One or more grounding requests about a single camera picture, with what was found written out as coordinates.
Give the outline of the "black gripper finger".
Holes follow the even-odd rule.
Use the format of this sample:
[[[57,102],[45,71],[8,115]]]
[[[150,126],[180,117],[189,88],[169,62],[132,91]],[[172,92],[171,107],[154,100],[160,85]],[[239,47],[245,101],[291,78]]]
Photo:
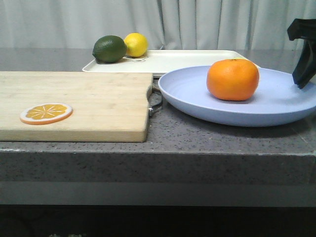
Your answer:
[[[292,73],[294,83],[303,89],[316,75],[316,20],[296,18],[287,34],[290,41],[304,40],[300,59]]]

